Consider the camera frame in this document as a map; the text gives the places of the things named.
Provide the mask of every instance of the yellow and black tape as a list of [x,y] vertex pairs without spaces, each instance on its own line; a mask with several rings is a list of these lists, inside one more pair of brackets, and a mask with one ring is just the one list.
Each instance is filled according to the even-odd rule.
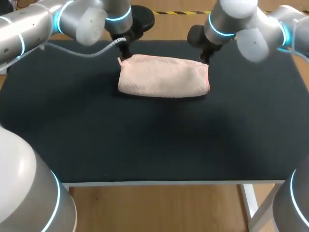
[[[263,11],[265,14],[270,13],[272,11]],[[308,10],[301,11],[302,13],[305,13],[309,15]],[[211,11],[153,11],[156,15],[209,15]]]

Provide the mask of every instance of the blue led ring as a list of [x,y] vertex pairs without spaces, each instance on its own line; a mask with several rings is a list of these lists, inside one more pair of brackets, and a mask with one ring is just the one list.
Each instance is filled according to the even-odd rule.
[[56,216],[57,210],[58,210],[58,208],[59,208],[59,203],[60,203],[60,184],[59,184],[59,181],[58,181],[56,175],[55,175],[53,172],[52,172],[52,174],[53,174],[53,176],[54,176],[54,178],[55,178],[55,180],[56,180],[56,183],[57,183],[57,192],[58,192],[58,195],[57,195],[57,202],[56,202],[56,206],[55,206],[55,209],[54,209],[54,211],[53,211],[52,216],[50,217],[50,219],[48,220],[46,226],[44,227],[44,229],[43,229],[41,232],[46,232],[47,229],[48,229],[48,228],[50,227],[50,225],[52,224],[52,222],[53,222],[53,220],[54,220],[54,218],[55,218],[55,216]]
[[119,21],[121,19],[124,19],[125,17],[127,17],[131,12],[131,6],[130,8],[128,9],[128,11],[126,12],[126,14],[124,14],[123,16],[119,17],[119,18],[106,18],[106,20],[108,21]]
[[218,31],[218,30],[213,26],[213,24],[212,24],[212,22],[211,22],[211,14],[209,14],[208,21],[209,21],[209,24],[210,24],[211,28],[212,28],[217,34],[222,35],[222,36],[233,36],[233,35],[235,35],[235,34],[233,34],[233,33],[231,33],[231,34],[226,34],[226,33],[222,33],[222,32],[220,32],[220,31]]
[[57,29],[60,33],[63,34],[62,30],[60,29],[60,18],[61,18],[61,15],[63,14],[64,10],[67,8],[68,5],[70,5],[72,2],[74,2],[73,0],[71,1],[68,1],[66,4],[64,4],[64,6],[61,8],[58,16],[57,16]]
[[309,222],[306,220],[305,216],[300,211],[300,209],[299,209],[299,207],[298,207],[298,205],[296,203],[295,197],[294,197],[294,193],[293,193],[293,179],[294,179],[295,172],[296,172],[296,170],[293,172],[292,177],[291,177],[291,181],[290,181],[290,192],[291,192],[292,202],[293,202],[293,205],[294,205],[298,215],[300,216],[300,218],[309,227]]

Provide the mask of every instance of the white table leg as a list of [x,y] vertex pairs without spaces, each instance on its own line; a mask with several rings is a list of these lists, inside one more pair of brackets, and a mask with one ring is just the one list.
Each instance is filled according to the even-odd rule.
[[[265,198],[261,206],[254,213],[253,213],[253,210],[255,208],[249,207],[249,211],[250,211],[250,218],[248,218],[249,232],[259,232],[268,223],[268,221],[272,219],[272,203],[273,203],[274,196],[277,193],[280,186],[281,184],[275,185],[275,187],[271,190],[271,192]],[[249,201],[250,200],[252,201],[252,196],[246,197],[246,199],[247,199],[247,204],[249,205],[250,203]]]
[[3,71],[0,71],[0,75],[6,75],[6,69]]
[[247,219],[251,220],[253,215],[258,209],[253,184],[242,184],[241,192],[243,197],[243,202],[246,207]]

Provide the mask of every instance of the table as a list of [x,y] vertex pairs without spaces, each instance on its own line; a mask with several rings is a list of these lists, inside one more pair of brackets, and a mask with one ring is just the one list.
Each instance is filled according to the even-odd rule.
[[[199,54],[177,41],[137,42],[132,51]],[[282,183],[307,154],[308,91],[289,56],[250,64],[232,42],[211,61],[211,92],[176,101],[117,95],[118,54],[107,55],[80,60],[52,48],[37,51],[13,66],[0,93],[0,122],[68,186]],[[78,157],[73,163],[70,153]],[[252,190],[244,185],[248,199]]]

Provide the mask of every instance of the white table frame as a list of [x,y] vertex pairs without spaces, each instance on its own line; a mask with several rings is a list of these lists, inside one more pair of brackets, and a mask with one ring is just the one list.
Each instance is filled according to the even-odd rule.
[[[283,183],[283,180],[271,181],[127,181],[127,182],[89,182],[64,183],[70,187],[102,187],[102,186],[153,186],[153,185],[241,185],[243,202],[245,203],[248,218],[249,232],[259,232],[270,219],[273,218],[273,198]],[[275,184],[274,188],[258,207],[253,184]]]

